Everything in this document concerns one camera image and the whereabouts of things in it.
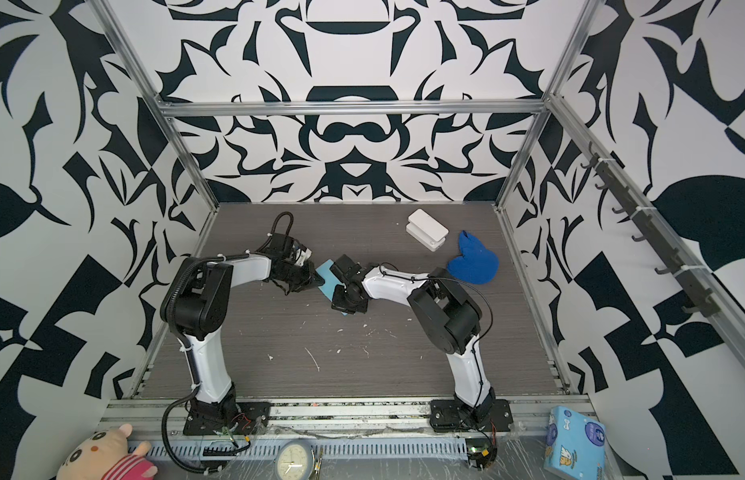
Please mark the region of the light blue paper sheet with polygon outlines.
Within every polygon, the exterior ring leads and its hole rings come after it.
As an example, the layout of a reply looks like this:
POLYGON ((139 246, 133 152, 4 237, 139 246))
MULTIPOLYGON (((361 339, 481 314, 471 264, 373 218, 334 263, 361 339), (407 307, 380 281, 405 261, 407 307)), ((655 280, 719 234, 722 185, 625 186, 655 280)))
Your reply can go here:
POLYGON ((326 260, 322 265, 318 266, 316 268, 316 273, 322 277, 322 280, 324 280, 324 284, 320 286, 318 289, 320 289, 320 292, 322 292, 322 295, 324 297, 328 298, 328 300, 332 301, 332 298, 334 298, 334 290, 336 290, 336 286, 342 286, 342 282, 340 282, 340 279, 330 271, 330 268, 334 265, 334 261, 332 259, 326 260))

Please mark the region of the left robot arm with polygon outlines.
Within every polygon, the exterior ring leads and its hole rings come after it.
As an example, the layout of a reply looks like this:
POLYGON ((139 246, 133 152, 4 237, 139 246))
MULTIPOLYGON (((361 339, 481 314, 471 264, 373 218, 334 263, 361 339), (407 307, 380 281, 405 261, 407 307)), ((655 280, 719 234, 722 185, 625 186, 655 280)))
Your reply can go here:
POLYGON ((224 363, 220 330, 232 288, 260 282, 290 295, 319 288, 324 278, 308 247, 290 235, 272 234, 254 251, 186 258, 172 280, 160 318, 186 355, 194 409, 225 416, 234 407, 236 388, 224 363))

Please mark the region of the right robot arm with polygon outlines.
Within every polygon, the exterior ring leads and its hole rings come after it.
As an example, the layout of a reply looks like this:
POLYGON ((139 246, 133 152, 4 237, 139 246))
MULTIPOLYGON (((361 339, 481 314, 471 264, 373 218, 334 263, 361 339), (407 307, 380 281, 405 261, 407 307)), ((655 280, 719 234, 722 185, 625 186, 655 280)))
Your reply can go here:
POLYGON ((481 356, 483 310, 447 270, 405 273, 344 255, 322 266, 318 275, 332 308, 344 314, 366 313, 373 300, 410 307, 428 340, 446 354, 460 406, 476 418, 489 415, 496 396, 481 356))

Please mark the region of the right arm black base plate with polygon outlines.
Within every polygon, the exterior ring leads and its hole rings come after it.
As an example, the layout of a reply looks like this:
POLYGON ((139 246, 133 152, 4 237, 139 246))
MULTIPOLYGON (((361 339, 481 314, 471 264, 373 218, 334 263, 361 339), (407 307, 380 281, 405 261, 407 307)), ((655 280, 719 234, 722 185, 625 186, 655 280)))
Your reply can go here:
POLYGON ((476 409, 458 399, 432 400, 429 424, 437 433, 510 432, 514 417, 510 403, 504 399, 488 398, 476 409))

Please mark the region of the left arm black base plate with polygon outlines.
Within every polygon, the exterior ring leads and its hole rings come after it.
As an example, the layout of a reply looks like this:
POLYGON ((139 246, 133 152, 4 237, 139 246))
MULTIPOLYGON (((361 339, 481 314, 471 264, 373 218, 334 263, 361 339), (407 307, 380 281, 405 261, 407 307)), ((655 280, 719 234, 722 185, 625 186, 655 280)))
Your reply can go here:
POLYGON ((184 435, 222 434, 224 428, 234 435, 255 434, 270 421, 270 402, 208 404, 192 400, 184 424, 184 435))

